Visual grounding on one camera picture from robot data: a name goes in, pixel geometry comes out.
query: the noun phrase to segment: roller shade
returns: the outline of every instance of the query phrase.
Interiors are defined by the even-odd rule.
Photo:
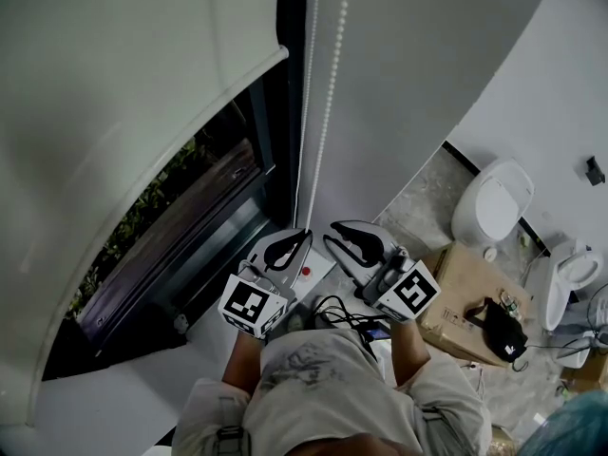
[[[0,0],[0,424],[129,206],[287,52],[276,0]]]

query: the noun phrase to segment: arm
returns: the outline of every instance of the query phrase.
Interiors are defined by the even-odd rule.
[[[250,396],[216,380],[200,379],[190,392],[171,443],[173,456],[215,454],[221,428],[240,426]]]
[[[239,331],[221,381],[254,394],[260,377],[262,342]]]
[[[398,390],[416,405],[414,427],[428,454],[485,454],[489,412],[458,364],[445,353],[431,359],[418,325],[392,325],[392,363]]]
[[[400,387],[430,360],[430,355],[414,321],[406,324],[392,322],[390,343],[395,380]]]

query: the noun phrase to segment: toilet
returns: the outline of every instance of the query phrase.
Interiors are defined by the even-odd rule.
[[[541,326],[554,331],[565,313],[570,292],[582,289],[598,278],[603,264],[603,256],[579,239],[561,243],[549,258],[534,260],[525,289],[533,297]]]
[[[558,365],[577,370],[587,361],[593,338],[591,331],[550,336],[549,346],[555,348],[551,350],[551,357]]]
[[[481,171],[460,198],[452,234],[468,246],[504,239],[534,197],[534,184],[513,159],[498,159]]]

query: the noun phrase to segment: black bag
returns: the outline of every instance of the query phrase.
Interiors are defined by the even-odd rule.
[[[482,321],[476,316],[484,309],[487,313]],[[525,352],[528,337],[523,334],[522,325],[490,297],[485,298],[482,307],[469,309],[465,319],[484,330],[485,343],[502,360],[513,363]]]

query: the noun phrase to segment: cardboard box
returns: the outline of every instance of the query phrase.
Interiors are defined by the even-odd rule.
[[[508,367],[509,364],[486,345],[483,330],[465,320],[465,312],[483,305],[485,297],[500,303],[500,294],[506,291],[517,299],[520,313],[525,317],[530,302],[528,293],[495,265],[459,242],[424,256],[422,260],[442,289],[439,297],[418,318],[425,340],[457,358]]]
[[[575,392],[608,390],[608,356],[592,351],[578,370],[563,369],[561,379]]]

